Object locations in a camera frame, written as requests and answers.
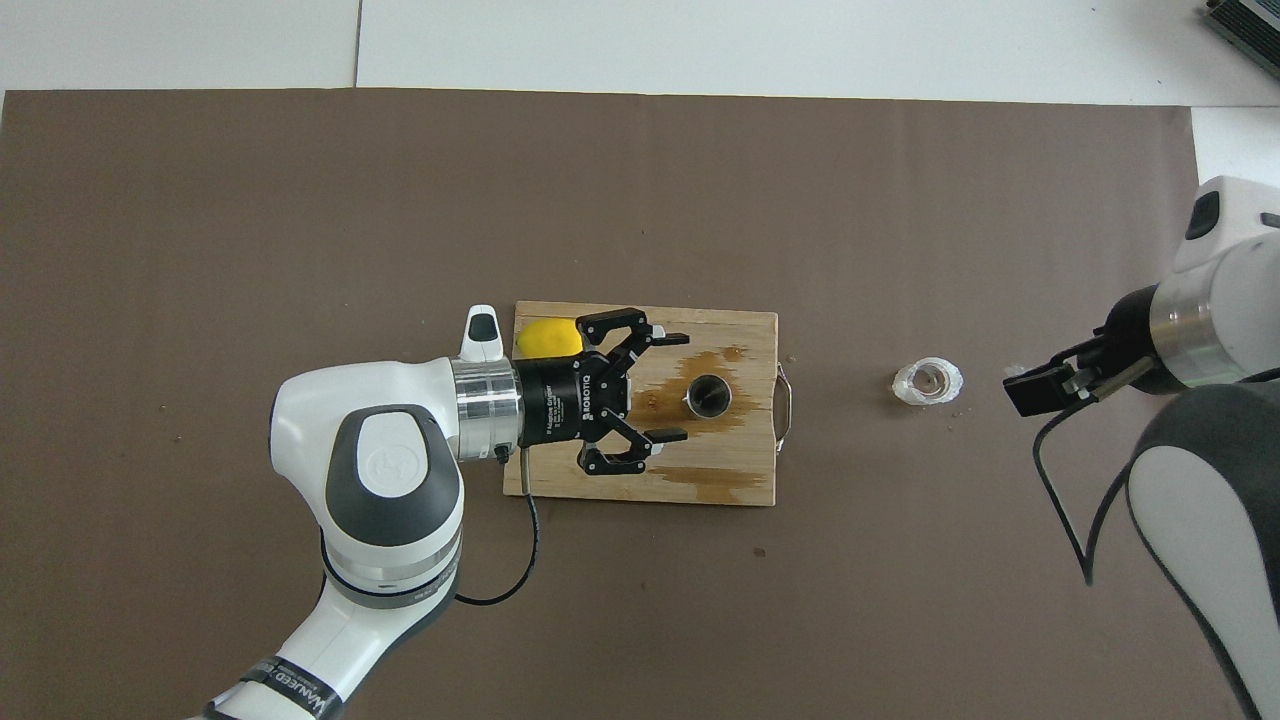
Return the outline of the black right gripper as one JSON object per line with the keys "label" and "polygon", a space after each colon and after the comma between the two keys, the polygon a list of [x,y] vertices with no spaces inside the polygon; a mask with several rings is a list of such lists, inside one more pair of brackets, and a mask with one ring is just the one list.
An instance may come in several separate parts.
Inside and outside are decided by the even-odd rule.
{"label": "black right gripper", "polygon": [[1143,357],[1155,366],[1130,383],[1148,395],[1166,395],[1166,368],[1155,351],[1151,333],[1151,307],[1157,286],[1147,286],[1123,296],[1103,323],[1103,341],[1087,340],[1059,351],[1034,366],[1020,363],[1004,368],[1004,391],[1020,416],[1059,413],[1092,396],[1100,372],[1088,361],[1103,347],[1103,378],[1111,380]]}

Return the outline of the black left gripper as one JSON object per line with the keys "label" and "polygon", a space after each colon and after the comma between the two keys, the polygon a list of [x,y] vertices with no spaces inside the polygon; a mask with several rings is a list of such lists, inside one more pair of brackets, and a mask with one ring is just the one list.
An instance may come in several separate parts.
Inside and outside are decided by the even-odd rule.
{"label": "black left gripper", "polygon": [[[611,351],[598,346],[613,332],[628,334]],[[584,351],[573,356],[518,359],[515,379],[522,404],[518,446],[581,439],[579,466],[590,477],[640,474],[646,461],[667,445],[689,438],[684,428],[641,432],[627,420],[631,410],[630,370],[652,347],[689,345],[685,333],[667,332],[652,324],[637,307],[622,307],[579,318]],[[625,438],[628,447],[605,454],[598,442],[609,433]]]}

